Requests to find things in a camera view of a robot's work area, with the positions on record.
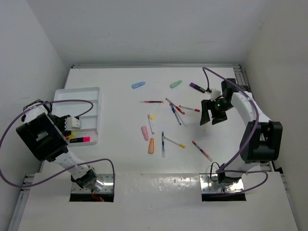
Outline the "purple black highlighter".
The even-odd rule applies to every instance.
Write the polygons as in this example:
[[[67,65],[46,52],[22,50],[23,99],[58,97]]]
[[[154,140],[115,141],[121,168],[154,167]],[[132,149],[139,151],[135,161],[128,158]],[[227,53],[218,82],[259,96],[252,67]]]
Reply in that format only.
[[[195,90],[197,90],[197,91],[199,91],[199,92],[201,92],[201,93],[205,93],[206,92],[206,90],[204,88],[194,84],[193,82],[190,83],[190,87],[195,89]]]

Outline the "pink black highlighter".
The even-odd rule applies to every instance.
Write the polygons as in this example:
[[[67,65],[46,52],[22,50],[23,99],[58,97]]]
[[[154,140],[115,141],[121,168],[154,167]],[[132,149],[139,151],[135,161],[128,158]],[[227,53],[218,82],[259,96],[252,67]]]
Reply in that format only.
[[[80,138],[74,138],[70,139],[70,143],[84,143],[84,142],[90,142],[90,137],[80,137]]]

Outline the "orange eraser case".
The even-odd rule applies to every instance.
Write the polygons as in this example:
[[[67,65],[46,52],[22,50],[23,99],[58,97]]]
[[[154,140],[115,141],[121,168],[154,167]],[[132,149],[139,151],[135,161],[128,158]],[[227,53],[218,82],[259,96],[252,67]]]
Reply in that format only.
[[[150,138],[149,147],[148,147],[148,154],[153,154],[154,148],[155,148],[154,138]]]

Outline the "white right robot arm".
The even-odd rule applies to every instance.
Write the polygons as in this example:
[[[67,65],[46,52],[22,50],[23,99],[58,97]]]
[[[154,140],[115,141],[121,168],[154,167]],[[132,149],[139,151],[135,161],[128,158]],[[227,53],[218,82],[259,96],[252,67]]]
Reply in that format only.
[[[275,161],[279,157],[282,140],[282,124],[266,116],[252,97],[236,84],[234,78],[221,83],[222,95],[211,91],[209,100],[202,100],[200,125],[213,125],[227,120],[226,112],[236,109],[245,125],[238,154],[218,169],[218,182],[232,184],[238,182],[244,173],[258,164]]]

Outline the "green eraser case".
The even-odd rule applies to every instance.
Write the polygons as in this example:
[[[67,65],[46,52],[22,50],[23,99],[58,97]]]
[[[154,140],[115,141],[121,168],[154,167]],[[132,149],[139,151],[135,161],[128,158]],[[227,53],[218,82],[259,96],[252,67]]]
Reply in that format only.
[[[170,87],[171,89],[173,89],[173,88],[177,87],[178,85],[180,85],[181,83],[182,83],[182,80],[178,80],[178,81],[176,81],[176,82],[171,83],[171,84],[169,85],[169,87]]]

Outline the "yellow black highlighter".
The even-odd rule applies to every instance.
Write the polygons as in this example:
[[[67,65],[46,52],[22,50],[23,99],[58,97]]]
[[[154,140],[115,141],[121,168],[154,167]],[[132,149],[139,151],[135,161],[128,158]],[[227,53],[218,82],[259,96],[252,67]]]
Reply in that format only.
[[[71,131],[71,134],[68,137],[75,137],[75,133],[73,131]]]

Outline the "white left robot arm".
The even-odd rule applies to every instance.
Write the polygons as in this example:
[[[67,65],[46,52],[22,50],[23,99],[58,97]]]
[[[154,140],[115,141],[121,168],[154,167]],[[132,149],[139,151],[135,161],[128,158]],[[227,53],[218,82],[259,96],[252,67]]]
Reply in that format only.
[[[66,138],[72,130],[81,129],[79,118],[83,114],[58,117],[52,114],[52,103],[40,99],[25,106],[23,111],[23,124],[16,128],[16,132],[34,157],[68,169],[72,182],[82,189],[94,191],[98,175],[69,150],[69,140]]]

